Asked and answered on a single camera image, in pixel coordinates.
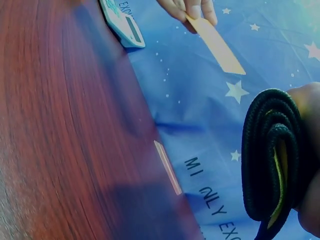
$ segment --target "white star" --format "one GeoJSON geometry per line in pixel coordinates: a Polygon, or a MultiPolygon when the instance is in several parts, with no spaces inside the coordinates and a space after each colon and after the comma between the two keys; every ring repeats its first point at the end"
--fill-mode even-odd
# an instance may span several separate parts
{"type": "Polygon", "coordinates": [[[223,14],[229,14],[231,12],[231,9],[225,8],[225,9],[222,9],[222,11],[223,11],[223,14]]]}
{"type": "Polygon", "coordinates": [[[239,161],[239,158],[241,157],[241,154],[238,153],[238,150],[235,150],[235,152],[231,152],[230,154],[232,156],[231,161],[237,161],[237,162],[239,161]]]}
{"type": "Polygon", "coordinates": [[[235,85],[232,83],[226,82],[228,85],[229,91],[226,93],[226,97],[234,97],[235,100],[240,104],[241,97],[244,95],[248,95],[249,92],[242,89],[241,80],[238,81],[235,85]]]}
{"type": "Polygon", "coordinates": [[[251,27],[251,30],[256,30],[256,31],[259,31],[259,28],[260,28],[256,24],[253,24],[253,25],[250,24],[250,27],[251,27]]]}
{"type": "Polygon", "coordinates": [[[318,59],[318,61],[320,62],[320,49],[317,48],[315,42],[313,41],[313,42],[311,43],[311,45],[305,44],[304,46],[306,47],[306,49],[309,50],[309,56],[308,56],[308,58],[309,58],[309,59],[310,59],[310,58],[316,58],[316,59],[318,59]]]}

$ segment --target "hand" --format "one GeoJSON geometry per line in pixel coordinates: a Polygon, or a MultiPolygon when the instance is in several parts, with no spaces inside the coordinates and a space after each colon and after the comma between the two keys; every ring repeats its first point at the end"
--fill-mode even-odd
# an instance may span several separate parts
{"type": "MultiPolygon", "coordinates": [[[[305,121],[311,143],[320,161],[320,83],[310,83],[291,89],[288,93],[305,121]]],[[[320,171],[315,174],[302,203],[296,210],[301,226],[320,238],[320,171]]]]}
{"type": "Polygon", "coordinates": [[[204,18],[213,26],[218,23],[213,0],[157,0],[157,2],[173,18],[182,22],[192,33],[196,31],[187,21],[186,13],[193,19],[198,19],[201,17],[202,11],[204,18]]]}

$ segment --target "wooden table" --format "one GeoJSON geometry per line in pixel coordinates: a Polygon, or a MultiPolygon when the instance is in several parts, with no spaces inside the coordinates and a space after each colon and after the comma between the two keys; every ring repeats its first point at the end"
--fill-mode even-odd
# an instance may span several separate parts
{"type": "Polygon", "coordinates": [[[202,239],[95,0],[0,0],[0,240],[202,239]]]}

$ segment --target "blue tablecloth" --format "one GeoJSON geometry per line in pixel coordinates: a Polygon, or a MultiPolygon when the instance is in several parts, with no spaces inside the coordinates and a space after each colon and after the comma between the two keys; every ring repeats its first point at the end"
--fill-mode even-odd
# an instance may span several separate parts
{"type": "MultiPolygon", "coordinates": [[[[246,75],[224,73],[198,35],[156,0],[118,0],[146,48],[129,58],[178,181],[207,240],[253,240],[245,211],[241,135],[262,90],[320,78],[319,0],[216,0],[217,30],[246,75]]],[[[315,240],[292,211],[276,240],[315,240]]]]}

